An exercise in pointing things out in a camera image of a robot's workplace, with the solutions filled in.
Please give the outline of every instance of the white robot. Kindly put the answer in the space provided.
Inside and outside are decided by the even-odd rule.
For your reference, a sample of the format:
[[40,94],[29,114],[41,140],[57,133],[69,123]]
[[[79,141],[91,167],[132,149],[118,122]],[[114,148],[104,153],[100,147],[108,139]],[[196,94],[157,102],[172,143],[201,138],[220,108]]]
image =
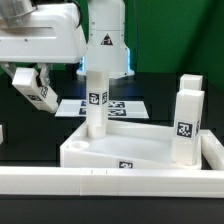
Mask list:
[[[33,6],[30,0],[0,0],[0,63],[15,86],[37,109],[56,112],[57,95],[49,86],[52,63],[78,63],[86,70],[103,68],[111,80],[134,75],[124,43],[125,6],[122,0],[88,1],[89,43],[86,45],[76,4]],[[12,62],[38,63],[35,69]]]
[[[78,63],[87,49],[77,6],[33,7],[30,0],[1,0],[0,9],[2,68],[37,109],[56,112],[57,95],[48,77],[51,63]],[[12,62],[38,63],[41,72]]]

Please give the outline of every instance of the white pillar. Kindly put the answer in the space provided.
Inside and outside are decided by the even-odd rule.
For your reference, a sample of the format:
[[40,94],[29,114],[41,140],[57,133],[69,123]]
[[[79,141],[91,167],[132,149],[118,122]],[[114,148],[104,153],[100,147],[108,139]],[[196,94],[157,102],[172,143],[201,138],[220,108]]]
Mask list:
[[184,165],[196,162],[204,92],[183,89],[177,94],[172,160]]
[[86,123],[90,138],[103,138],[106,135],[109,100],[109,74],[95,69],[87,71]]

